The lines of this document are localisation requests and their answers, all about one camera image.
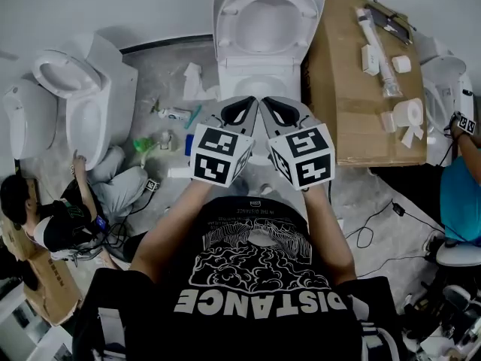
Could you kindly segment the white round stool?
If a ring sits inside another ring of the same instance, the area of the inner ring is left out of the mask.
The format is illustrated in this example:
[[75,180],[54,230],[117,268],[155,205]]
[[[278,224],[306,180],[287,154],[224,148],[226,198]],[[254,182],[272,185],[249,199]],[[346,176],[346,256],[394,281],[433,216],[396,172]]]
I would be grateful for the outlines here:
[[447,241],[439,247],[436,262],[453,268],[481,266],[481,247],[466,242]]

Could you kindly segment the small white paper roll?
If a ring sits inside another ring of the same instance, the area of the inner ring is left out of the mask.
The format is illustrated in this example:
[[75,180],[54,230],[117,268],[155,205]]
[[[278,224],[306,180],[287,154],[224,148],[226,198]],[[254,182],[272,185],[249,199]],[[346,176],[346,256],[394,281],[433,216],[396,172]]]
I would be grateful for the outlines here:
[[395,71],[399,74],[408,73],[411,71],[411,62],[408,56],[395,56],[392,58],[392,65]]

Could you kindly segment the large brown cardboard box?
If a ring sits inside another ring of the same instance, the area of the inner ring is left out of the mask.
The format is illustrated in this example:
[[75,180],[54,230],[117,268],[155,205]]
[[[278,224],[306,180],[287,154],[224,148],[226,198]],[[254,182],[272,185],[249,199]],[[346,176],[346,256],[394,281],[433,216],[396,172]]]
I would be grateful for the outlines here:
[[362,47],[367,44],[356,9],[367,0],[325,0],[322,17],[303,64],[302,99],[325,123],[334,142],[338,165],[420,165],[427,158],[427,138],[402,143],[406,128],[388,133],[381,115],[397,103],[423,99],[422,73],[415,48],[379,29],[387,59],[408,56],[411,70],[397,75],[401,97],[383,95],[381,75],[362,71]]

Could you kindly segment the raised white toilet seat lid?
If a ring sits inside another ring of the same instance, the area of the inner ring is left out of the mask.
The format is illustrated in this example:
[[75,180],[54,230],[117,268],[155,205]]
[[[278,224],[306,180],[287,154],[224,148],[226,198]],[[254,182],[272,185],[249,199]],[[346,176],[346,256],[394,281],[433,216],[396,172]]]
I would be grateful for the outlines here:
[[325,0],[213,0],[216,60],[292,58],[301,63],[319,25]]

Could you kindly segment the crumpled white paper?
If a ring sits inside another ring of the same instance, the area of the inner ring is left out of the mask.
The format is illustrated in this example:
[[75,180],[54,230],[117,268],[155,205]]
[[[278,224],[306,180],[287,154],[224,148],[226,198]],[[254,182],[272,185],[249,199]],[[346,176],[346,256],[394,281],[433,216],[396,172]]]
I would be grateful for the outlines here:
[[220,88],[212,86],[204,89],[201,80],[201,66],[193,62],[189,63],[184,71],[185,83],[183,87],[183,100],[187,102],[193,101],[219,101]]

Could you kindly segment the white toothpaste tube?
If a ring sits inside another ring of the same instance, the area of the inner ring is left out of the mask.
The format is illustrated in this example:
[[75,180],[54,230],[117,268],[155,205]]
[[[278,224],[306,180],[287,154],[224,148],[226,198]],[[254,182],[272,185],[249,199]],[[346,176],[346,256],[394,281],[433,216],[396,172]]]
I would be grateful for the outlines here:
[[181,108],[161,108],[158,112],[159,118],[179,121],[187,121],[191,118],[192,112]]

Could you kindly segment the black and white headset gear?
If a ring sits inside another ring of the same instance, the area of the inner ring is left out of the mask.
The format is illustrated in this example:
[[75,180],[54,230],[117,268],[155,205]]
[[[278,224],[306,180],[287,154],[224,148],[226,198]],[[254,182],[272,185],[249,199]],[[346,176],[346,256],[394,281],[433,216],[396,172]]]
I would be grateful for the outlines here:
[[481,361],[481,296],[454,284],[410,294],[400,318],[407,361]]

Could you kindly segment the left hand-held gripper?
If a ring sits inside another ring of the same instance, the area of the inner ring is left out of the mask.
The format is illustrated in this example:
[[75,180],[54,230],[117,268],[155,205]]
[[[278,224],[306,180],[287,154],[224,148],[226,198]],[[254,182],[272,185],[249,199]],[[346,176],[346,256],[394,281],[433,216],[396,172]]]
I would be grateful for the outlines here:
[[222,102],[219,115],[196,126],[190,174],[192,179],[229,187],[243,171],[253,146],[259,102],[255,96],[236,96]]

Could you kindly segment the small white box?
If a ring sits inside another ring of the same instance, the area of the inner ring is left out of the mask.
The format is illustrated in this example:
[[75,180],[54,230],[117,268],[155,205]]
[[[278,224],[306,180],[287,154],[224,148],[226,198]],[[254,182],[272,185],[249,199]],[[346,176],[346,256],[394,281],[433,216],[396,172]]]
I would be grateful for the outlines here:
[[362,48],[362,71],[370,76],[380,73],[378,50],[375,46],[366,44]]

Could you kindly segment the person's left forearm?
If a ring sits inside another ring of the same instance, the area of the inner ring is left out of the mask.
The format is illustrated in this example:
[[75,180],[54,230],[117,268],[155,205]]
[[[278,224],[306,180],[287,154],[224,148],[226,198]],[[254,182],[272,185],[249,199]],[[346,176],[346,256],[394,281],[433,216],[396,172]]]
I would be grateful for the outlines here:
[[157,282],[195,222],[212,184],[192,180],[169,211],[141,240],[130,270]]

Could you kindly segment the white toilet paper roll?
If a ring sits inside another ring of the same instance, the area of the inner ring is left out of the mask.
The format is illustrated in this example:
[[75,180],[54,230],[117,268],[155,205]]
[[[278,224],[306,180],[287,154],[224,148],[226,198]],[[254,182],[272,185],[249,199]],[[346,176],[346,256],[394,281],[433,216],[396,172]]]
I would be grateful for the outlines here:
[[424,121],[422,101],[418,98],[397,103],[393,119],[398,127],[421,126]]

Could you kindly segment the person's right forearm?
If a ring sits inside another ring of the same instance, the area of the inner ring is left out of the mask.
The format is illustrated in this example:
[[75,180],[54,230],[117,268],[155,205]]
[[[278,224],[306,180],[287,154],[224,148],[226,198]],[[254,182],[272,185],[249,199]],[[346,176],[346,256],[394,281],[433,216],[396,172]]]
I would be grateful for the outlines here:
[[311,244],[336,285],[356,279],[352,251],[335,217],[322,184],[302,192]]

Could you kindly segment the white shelf frame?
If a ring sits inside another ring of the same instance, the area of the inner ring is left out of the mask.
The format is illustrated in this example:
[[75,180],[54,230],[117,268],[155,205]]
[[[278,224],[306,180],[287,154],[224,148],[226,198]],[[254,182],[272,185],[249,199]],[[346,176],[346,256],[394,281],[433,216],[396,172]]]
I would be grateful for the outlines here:
[[71,335],[35,313],[22,284],[0,300],[1,361],[72,361],[71,350]]

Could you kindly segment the white paper strips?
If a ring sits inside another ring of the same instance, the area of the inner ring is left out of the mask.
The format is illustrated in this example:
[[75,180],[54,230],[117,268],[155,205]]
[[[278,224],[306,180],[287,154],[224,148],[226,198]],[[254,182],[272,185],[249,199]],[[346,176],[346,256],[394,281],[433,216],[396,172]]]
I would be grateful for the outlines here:
[[421,141],[423,139],[423,135],[424,131],[421,126],[408,126],[401,139],[401,143],[406,148],[410,149],[412,147],[414,138],[417,138]]

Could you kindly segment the white plastic pipe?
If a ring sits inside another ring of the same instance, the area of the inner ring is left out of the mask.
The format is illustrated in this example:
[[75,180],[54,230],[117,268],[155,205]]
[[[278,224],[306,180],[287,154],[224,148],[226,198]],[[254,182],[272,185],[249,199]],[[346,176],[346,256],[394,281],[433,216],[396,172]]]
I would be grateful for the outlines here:
[[356,8],[355,12],[358,24],[361,26],[369,45],[373,46],[376,51],[383,79],[383,96],[385,98],[402,97],[403,93],[384,52],[371,12],[365,8]]

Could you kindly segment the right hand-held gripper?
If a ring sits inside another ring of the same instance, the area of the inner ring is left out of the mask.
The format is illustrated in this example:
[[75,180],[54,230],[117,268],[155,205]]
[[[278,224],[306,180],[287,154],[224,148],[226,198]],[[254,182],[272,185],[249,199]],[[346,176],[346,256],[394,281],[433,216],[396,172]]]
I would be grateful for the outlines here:
[[328,128],[304,103],[266,96],[261,114],[274,167],[295,190],[334,179],[335,149]]

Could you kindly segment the black printed t-shirt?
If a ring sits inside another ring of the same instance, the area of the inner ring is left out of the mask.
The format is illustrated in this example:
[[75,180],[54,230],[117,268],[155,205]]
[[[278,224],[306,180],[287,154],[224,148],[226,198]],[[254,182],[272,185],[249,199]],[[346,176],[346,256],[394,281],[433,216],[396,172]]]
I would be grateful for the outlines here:
[[74,329],[74,361],[106,350],[103,308],[119,313],[127,361],[407,358],[388,280],[335,285],[306,220],[271,199],[207,203],[159,282],[99,269]]

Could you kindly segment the teal toothbrush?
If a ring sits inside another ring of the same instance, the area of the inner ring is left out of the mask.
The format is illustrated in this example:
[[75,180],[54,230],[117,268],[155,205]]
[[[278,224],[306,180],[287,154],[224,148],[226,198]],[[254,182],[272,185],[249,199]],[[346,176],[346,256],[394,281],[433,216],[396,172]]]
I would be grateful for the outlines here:
[[189,127],[192,125],[192,123],[194,122],[195,118],[199,115],[199,113],[201,112],[201,109],[202,109],[202,105],[197,105],[195,107],[195,109],[192,111],[191,115],[190,115],[190,118],[186,121],[185,125],[184,125],[184,129],[187,130],[189,129]]

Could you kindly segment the beige square fitting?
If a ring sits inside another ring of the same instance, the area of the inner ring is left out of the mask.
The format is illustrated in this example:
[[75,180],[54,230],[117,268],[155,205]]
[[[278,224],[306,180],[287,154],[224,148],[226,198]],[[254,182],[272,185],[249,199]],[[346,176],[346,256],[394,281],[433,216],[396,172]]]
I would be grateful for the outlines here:
[[161,151],[174,152],[178,148],[178,138],[171,130],[162,131],[159,139],[159,148]]

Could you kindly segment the black metal stand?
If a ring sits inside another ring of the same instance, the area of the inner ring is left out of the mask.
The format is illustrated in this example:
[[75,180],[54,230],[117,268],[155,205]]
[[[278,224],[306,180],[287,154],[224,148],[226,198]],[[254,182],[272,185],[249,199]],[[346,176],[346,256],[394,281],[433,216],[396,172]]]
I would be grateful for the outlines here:
[[416,32],[417,29],[398,12],[387,8],[377,0],[367,3],[365,9],[371,12],[371,16],[373,17],[376,26],[390,33],[406,45],[413,44],[412,31]]

